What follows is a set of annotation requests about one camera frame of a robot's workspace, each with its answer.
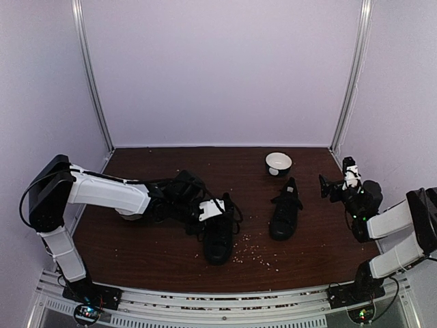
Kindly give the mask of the black canvas shoe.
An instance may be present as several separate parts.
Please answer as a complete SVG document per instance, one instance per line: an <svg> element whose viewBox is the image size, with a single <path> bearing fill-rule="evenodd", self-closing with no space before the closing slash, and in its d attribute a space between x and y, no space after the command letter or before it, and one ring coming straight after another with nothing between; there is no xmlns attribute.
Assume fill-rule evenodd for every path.
<svg viewBox="0 0 437 328"><path fill-rule="evenodd" d="M211 265L220 266L225 264L231 256L234 235L240 232L243 215L229 193L224 193L222 197L215 199L225 202L225 212L206 220L203 236L198 240L202 242L206 261ZM198 218L199 203L203 201L207 200L197 200L187 217Z"/></svg>
<svg viewBox="0 0 437 328"><path fill-rule="evenodd" d="M286 241L295 233L298 211L303 210L295 178L289 178L280 190L280 194L270 202L275 205L269 222L270 237L275 241Z"/></svg>

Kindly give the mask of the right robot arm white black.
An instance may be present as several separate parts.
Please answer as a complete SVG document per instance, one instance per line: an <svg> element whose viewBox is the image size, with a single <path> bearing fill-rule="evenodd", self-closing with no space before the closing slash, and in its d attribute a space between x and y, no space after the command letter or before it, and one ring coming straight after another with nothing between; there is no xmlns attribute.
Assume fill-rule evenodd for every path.
<svg viewBox="0 0 437 328"><path fill-rule="evenodd" d="M358 266L346 296L355 301L372 297L383 281L400 270L408 270L436 251L436 188L409 191L406 199L379 213L380 185L372 180L331 182L319 175L321 196L341 202L352 218L351 231L360 243L388 237L411 227L412 233L387 252Z"/></svg>

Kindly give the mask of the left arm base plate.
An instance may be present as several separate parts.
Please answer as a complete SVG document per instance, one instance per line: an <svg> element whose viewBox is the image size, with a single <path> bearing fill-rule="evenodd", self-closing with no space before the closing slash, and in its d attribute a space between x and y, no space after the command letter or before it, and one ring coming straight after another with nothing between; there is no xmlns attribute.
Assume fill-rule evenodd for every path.
<svg viewBox="0 0 437 328"><path fill-rule="evenodd" d="M108 310L118 309L121 296L121 289L93 282L68 283L62 292L65 299Z"/></svg>

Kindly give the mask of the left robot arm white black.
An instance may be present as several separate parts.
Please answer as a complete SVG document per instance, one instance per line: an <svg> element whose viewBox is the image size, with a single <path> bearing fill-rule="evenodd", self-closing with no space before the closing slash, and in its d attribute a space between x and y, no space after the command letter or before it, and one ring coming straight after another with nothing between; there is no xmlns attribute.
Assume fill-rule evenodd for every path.
<svg viewBox="0 0 437 328"><path fill-rule="evenodd" d="M198 226L223 209L222 201L205 200L206 193L204 183L188 171L172 179L141 182L88 171L58 154L24 191L20 202L28 203L28 215L21 220L48 246L73 295L92 303L100 295L65 227L68 204L112 208L129 221L153 210L158 219L175 215Z"/></svg>

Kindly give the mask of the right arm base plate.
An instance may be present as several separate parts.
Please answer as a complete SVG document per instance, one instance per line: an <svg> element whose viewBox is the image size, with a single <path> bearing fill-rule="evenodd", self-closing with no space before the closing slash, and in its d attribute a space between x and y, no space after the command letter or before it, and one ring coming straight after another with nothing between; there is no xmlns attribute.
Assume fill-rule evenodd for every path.
<svg viewBox="0 0 437 328"><path fill-rule="evenodd" d="M332 309L350 307L371 301L385 295L382 286L359 286L355 282L349 284L333 284L327 288L327 297Z"/></svg>

